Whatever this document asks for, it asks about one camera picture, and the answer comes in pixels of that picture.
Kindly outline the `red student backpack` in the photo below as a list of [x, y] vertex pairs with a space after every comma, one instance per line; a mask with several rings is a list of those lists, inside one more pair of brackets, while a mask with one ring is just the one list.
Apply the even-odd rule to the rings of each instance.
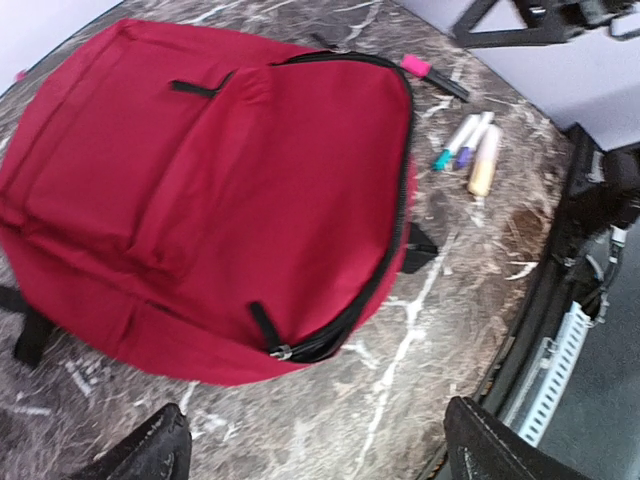
[[333, 357], [437, 246], [413, 91], [378, 55], [124, 19], [42, 84], [1, 164], [23, 315], [147, 373], [236, 386]]

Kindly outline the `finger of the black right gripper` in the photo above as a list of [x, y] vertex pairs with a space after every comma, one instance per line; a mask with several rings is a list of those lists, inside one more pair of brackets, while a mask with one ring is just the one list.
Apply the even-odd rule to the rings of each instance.
[[459, 17], [451, 33], [463, 48], [540, 47], [565, 44], [590, 31], [605, 29], [615, 41], [639, 37], [637, 27], [620, 28], [620, 21], [639, 11], [637, 1], [545, 0], [514, 1], [520, 24], [516, 28], [481, 30], [480, 23], [497, 5], [475, 1]]

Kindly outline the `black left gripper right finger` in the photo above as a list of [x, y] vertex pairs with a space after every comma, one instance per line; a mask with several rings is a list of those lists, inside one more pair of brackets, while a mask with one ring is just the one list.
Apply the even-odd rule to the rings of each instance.
[[444, 431], [454, 479], [588, 479], [526, 443], [469, 397], [450, 400]]

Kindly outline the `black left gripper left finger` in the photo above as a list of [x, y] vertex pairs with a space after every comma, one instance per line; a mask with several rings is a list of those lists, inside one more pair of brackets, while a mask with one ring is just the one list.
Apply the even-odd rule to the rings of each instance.
[[192, 436], [187, 417], [167, 403], [101, 458], [66, 479], [188, 479]]

